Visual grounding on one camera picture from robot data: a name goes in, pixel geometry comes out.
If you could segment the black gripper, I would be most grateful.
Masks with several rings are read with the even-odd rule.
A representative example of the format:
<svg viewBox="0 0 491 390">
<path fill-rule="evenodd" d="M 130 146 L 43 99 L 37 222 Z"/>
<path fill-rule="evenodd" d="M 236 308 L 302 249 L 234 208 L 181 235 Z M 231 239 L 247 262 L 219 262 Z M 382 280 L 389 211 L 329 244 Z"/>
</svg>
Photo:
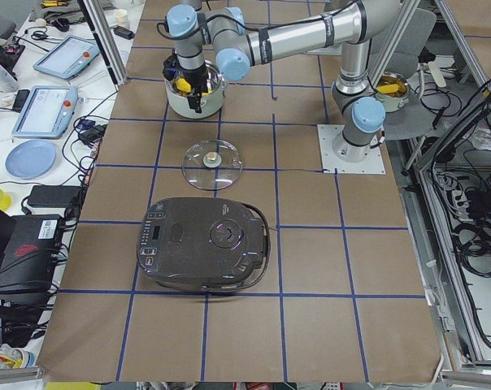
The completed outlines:
<svg viewBox="0 0 491 390">
<path fill-rule="evenodd" d="M 189 108 L 197 114 L 202 113 L 201 101 L 202 94 L 207 92 L 207 68 L 184 69 L 184 78 L 190 85 L 189 95 L 187 96 Z"/>
</svg>

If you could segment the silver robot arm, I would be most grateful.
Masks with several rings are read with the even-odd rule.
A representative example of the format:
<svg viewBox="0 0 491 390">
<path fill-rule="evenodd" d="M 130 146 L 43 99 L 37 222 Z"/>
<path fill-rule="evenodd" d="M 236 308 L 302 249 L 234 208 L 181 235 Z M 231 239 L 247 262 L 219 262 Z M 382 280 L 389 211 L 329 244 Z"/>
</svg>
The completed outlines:
<svg viewBox="0 0 491 390">
<path fill-rule="evenodd" d="M 254 29 L 245 26 L 238 7 L 201 12 L 181 3 L 168 11 L 165 27 L 159 30 L 174 43 L 172 55 L 163 63 L 163 75 L 169 81 L 185 78 L 189 108 L 200 113 L 202 95 L 208 90 L 204 46 L 213 48 L 224 79 L 236 82 L 256 65 L 341 44 L 341 70 L 332 94 L 345 125 L 332 150 L 344 161 L 360 162 L 385 120 L 382 104 L 368 95 L 370 40 L 391 24 L 398 9 L 397 1 L 349 1 L 306 19 Z"/>
</svg>

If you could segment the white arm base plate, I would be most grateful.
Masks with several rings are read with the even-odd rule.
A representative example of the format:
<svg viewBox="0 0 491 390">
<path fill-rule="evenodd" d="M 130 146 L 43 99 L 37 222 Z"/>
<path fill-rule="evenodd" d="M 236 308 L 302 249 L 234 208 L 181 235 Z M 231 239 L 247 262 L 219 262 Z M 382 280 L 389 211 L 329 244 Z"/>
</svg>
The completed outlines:
<svg viewBox="0 0 491 390">
<path fill-rule="evenodd" d="M 384 175 L 385 165 L 377 135 L 362 147 L 348 144 L 343 125 L 317 126 L 322 169 L 330 174 Z"/>
</svg>

